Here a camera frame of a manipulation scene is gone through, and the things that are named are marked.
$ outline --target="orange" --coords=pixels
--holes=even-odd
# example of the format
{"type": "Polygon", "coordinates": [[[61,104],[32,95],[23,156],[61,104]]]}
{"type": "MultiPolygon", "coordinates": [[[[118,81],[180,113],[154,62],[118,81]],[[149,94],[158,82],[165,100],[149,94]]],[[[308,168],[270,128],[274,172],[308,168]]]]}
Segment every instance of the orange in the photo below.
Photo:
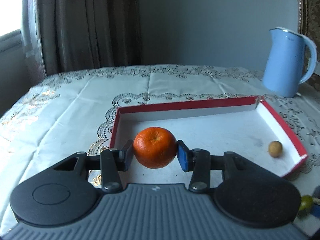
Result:
{"type": "Polygon", "coordinates": [[[133,149],[138,162],[150,169],[167,166],[177,154],[175,137],[161,127],[149,127],[138,133],[133,149]]]}

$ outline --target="kettle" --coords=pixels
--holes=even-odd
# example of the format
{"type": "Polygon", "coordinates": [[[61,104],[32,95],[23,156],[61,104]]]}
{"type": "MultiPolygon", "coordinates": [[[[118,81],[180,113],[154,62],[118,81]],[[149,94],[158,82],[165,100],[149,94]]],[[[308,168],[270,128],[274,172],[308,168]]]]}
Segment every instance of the kettle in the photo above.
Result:
{"type": "Polygon", "coordinates": [[[269,30],[272,47],[262,83],[276,94],[292,98],[298,87],[313,74],[317,64],[317,48],[307,36],[276,27],[269,30]],[[308,71],[302,77],[305,46],[309,47],[311,58],[308,71]]]}

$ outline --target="tablecloth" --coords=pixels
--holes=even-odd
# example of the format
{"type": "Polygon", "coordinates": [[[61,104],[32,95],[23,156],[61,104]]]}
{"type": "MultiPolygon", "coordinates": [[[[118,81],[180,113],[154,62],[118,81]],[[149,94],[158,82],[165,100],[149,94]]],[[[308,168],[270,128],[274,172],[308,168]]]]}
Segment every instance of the tablecloth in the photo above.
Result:
{"type": "MultiPolygon", "coordinates": [[[[294,98],[279,97],[263,87],[262,74],[244,68],[147,65],[46,78],[0,119],[0,235],[17,223],[9,205],[13,188],[74,152],[99,154],[109,145],[121,106],[263,95],[308,151],[306,163],[289,179],[302,195],[311,195],[320,184],[320,94],[302,84],[294,98]]],[[[320,227],[312,215],[295,223],[309,235],[320,227]]]]}

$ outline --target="brown round nut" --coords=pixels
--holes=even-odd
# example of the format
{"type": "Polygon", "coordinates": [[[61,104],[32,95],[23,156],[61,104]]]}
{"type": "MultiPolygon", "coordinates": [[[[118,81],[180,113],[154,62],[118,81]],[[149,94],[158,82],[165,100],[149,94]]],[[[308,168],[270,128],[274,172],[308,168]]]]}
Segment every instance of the brown round nut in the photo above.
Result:
{"type": "Polygon", "coordinates": [[[282,144],[281,142],[278,141],[272,141],[269,144],[269,149],[268,152],[270,154],[271,157],[273,158],[277,158],[282,154],[282,144]]]}

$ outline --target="pitcher handle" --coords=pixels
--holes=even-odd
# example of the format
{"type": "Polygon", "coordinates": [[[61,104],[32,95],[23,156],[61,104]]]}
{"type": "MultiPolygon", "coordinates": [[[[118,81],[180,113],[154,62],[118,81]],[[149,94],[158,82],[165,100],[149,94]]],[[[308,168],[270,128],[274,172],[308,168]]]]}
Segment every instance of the pitcher handle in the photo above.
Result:
{"type": "Polygon", "coordinates": [[[305,75],[301,78],[299,84],[302,84],[303,82],[306,82],[313,72],[315,71],[316,65],[317,65],[317,46],[315,43],[310,40],[307,36],[302,35],[306,45],[309,47],[310,53],[311,53],[311,59],[309,60],[308,64],[308,70],[305,73],[305,75]]]}

